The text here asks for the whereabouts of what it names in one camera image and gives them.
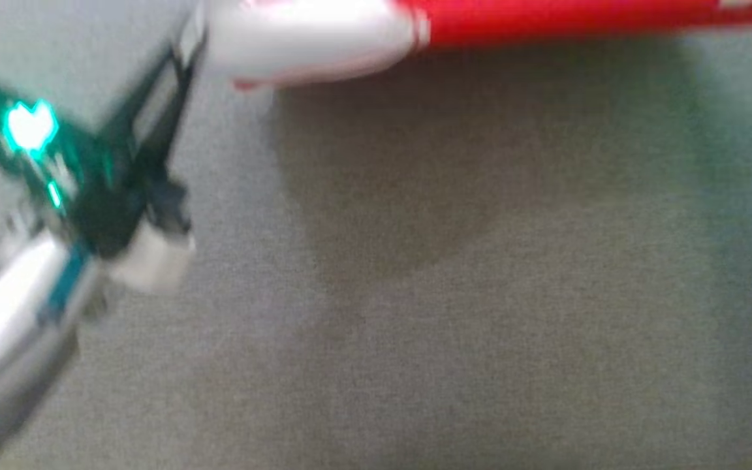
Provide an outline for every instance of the textured gray background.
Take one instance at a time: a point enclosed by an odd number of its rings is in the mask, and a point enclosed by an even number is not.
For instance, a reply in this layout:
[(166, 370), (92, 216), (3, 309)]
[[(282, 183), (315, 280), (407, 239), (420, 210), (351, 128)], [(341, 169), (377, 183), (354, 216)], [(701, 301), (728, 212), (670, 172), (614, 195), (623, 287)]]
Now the textured gray background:
[[(189, 4), (0, 0), (0, 76), (96, 123)], [(0, 469), (752, 469), (752, 33), (205, 74), (176, 167), (184, 291)]]

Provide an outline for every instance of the red object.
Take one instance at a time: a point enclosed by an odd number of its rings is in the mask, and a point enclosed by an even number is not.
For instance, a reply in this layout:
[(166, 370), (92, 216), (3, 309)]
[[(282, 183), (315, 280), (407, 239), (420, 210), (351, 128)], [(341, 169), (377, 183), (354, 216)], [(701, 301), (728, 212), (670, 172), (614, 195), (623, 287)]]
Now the red object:
[(752, 0), (398, 0), (426, 13), (433, 48), (752, 24)]

